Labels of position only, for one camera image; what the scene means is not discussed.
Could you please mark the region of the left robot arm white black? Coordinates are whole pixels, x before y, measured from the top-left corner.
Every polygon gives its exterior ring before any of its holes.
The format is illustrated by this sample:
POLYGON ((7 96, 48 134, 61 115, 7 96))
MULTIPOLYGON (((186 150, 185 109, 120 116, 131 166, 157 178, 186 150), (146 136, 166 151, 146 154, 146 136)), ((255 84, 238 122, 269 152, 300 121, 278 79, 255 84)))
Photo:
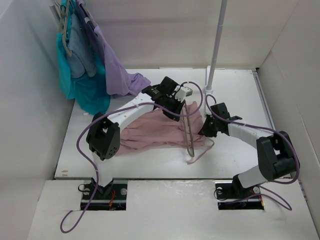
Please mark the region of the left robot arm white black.
POLYGON ((124 111, 110 114, 90 127, 86 142, 99 172, 91 184, 100 198, 105 199, 111 195, 113 174, 109 159, 120 150, 121 132, 125 127, 142 115, 153 111, 157 107, 154 104, 169 110, 170 112, 164 110, 162 113, 178 122, 185 98, 192 92, 190 88, 179 85, 166 76, 160 84, 145 87, 123 106, 124 111))

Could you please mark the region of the pink trousers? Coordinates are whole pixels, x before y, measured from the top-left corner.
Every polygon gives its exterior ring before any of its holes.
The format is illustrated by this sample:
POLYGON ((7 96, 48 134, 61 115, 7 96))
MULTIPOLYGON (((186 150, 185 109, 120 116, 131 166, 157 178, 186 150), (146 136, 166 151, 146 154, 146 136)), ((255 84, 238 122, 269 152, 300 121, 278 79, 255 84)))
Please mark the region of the pink trousers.
MULTIPOLYGON (((212 149, 214 141, 199 135, 203 127, 203 117, 199 111, 189 117, 195 149, 204 152, 196 154, 188 161, 193 164, 212 149)), ((178 122, 167 118, 160 109, 145 113, 120 133, 120 148, 116 156, 140 153, 156 147, 186 148, 182 119, 178 122)))

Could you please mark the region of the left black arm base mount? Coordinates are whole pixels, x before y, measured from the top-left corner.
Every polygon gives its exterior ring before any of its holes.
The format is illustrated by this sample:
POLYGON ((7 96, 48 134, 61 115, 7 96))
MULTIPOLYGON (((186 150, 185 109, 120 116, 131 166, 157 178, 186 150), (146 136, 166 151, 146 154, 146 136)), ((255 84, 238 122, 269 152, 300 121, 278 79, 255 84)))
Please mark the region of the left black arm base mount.
MULTIPOLYGON (((80 209, 84 210, 94 193, 93 183, 83 183, 78 186, 78 191, 82 194, 80 209)), ((125 211, 127 206, 127 182, 113 182, 106 189, 97 189, 88 211, 125 211)))

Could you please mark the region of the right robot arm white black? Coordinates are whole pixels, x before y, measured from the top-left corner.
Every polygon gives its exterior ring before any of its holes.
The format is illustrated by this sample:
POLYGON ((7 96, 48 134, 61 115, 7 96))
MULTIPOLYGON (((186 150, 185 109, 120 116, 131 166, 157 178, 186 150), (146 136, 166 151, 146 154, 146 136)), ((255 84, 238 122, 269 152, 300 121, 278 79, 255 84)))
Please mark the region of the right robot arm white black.
POLYGON ((210 114, 206 116, 199 135, 212 138, 222 133, 243 141, 257 152, 257 165, 232 178, 226 189, 228 198, 247 197, 249 190, 258 185, 300 172, 296 151, 285 131, 248 124, 239 116, 230 116, 223 102, 208 108, 210 114))

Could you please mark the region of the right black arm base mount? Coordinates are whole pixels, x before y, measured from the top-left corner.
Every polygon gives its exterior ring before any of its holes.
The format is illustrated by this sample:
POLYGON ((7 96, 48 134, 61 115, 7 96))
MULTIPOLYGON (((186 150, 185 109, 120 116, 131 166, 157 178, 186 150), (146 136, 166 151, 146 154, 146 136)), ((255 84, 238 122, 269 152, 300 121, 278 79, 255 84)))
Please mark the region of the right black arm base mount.
POLYGON ((260 188, 245 188, 236 192, 229 181, 215 183, 214 197, 219 210, 264 210, 260 188))

